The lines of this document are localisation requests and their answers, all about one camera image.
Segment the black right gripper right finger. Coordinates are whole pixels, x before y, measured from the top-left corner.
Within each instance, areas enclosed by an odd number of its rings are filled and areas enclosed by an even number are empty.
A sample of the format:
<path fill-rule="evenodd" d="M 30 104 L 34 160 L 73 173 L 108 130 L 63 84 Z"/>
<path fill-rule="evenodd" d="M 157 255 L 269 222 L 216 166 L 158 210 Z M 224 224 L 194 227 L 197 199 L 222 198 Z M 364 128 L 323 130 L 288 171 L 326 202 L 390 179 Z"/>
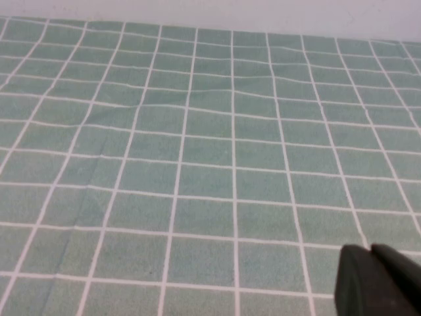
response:
<path fill-rule="evenodd" d="M 386 244 L 372 244 L 371 252 L 404 292 L 420 292 L 420 265 Z"/>

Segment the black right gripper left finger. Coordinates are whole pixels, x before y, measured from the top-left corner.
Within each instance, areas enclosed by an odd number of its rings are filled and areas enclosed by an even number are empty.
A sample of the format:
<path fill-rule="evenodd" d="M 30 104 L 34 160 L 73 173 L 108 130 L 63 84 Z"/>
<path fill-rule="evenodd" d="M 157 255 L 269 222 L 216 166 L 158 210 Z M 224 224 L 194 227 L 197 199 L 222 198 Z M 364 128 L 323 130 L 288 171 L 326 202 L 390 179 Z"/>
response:
<path fill-rule="evenodd" d="M 404 292 L 371 252 L 346 244 L 339 256 L 334 292 L 338 315 L 419 315 L 420 292 Z"/>

